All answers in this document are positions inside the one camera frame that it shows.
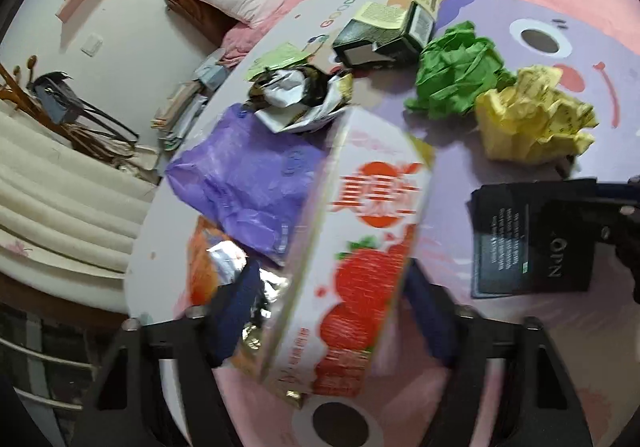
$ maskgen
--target table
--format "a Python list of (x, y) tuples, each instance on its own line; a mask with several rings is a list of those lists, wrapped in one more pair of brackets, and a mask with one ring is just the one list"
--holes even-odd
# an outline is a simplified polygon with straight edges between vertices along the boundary
[[(246, 99), (246, 70), (255, 58), (284, 41), (302, 48), (320, 35), (336, 34), (365, 1), (307, 0), (299, 4), (255, 47), (220, 88), (191, 132), (187, 146), (204, 138), (220, 113)], [(562, 87), (593, 104), (600, 125), (596, 143), (578, 160), (576, 176), (598, 176), (602, 182), (626, 182), (638, 174), (640, 56), (589, 25), (548, 8), (519, 0), (445, 0), (437, 28), (472, 20), (477, 33), (491, 37), (508, 68), (532, 64), (559, 66)], [(538, 33), (553, 41), (554, 52), (536, 49), (522, 33)], [(328, 62), (335, 56), (324, 55)], [(383, 71), (356, 81), (354, 99), (438, 149), (433, 183), (414, 256), (430, 278), (447, 286), (460, 303), (472, 304), (489, 318), (519, 321), (542, 319), (558, 345), (580, 394), (596, 445), (608, 445), (638, 406), (640, 394), (640, 306), (632, 301), (632, 280), (612, 250), (599, 247), (588, 293), (528, 295), (500, 300), (472, 300), (472, 228), (466, 202), (483, 183), (556, 180), (553, 167), (521, 167), (485, 159), (473, 117), (433, 122), (404, 112), (412, 94), (415, 69)], [(159, 186), (137, 240), (126, 279), (132, 316), (146, 322), (173, 318), (181, 309), (186, 284), (186, 246), (196, 224), (196, 211)], [(399, 358), (395, 374), (369, 377), (354, 401), (311, 397), (302, 411), (270, 395), (232, 367), (216, 371), (226, 406), (246, 447), (326, 447), (312, 426), (314, 409), (327, 401), (355, 408), (369, 426), (364, 447), (417, 445), (437, 407), (447, 372), (425, 352), (408, 309), (399, 310)], [(499, 399), (500, 364), (488, 374), (479, 426), (473, 445), (487, 445)], [(164, 366), (164, 390), (181, 422), (175, 377)]]

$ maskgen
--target wall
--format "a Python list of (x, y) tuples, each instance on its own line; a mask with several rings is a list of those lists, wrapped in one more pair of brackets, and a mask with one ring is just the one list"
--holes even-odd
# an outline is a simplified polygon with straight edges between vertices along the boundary
[[(55, 16), (62, 1), (25, 0), (0, 43), (0, 62), (9, 70), (19, 64), (24, 85), (36, 54), (36, 75), (67, 72), (81, 98), (155, 144), (156, 109), (214, 46), (163, 0), (85, 0), (65, 24)], [(94, 57), (80, 50), (90, 34), (104, 39)]]

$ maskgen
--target crumpled wrapper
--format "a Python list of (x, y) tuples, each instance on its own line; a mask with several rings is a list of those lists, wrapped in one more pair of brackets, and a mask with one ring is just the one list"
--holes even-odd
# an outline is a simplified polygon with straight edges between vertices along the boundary
[(595, 141), (582, 131), (598, 125), (591, 104), (557, 90), (562, 71), (531, 66), (514, 86), (476, 99), (482, 144), (492, 160), (542, 164), (584, 153)]
[(514, 82), (494, 42), (476, 37), (474, 24), (465, 21), (448, 28), (422, 51), (415, 80), (417, 99), (408, 99), (404, 105), (427, 112), (431, 119), (463, 115), (474, 107), (479, 94)]

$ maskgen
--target wall switch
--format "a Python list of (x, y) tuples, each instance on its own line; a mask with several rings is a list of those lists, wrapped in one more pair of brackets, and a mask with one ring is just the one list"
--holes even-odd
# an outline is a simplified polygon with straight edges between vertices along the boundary
[(101, 46), (102, 38), (97, 34), (91, 34), (80, 50), (86, 53), (89, 57), (93, 57), (98, 53)]

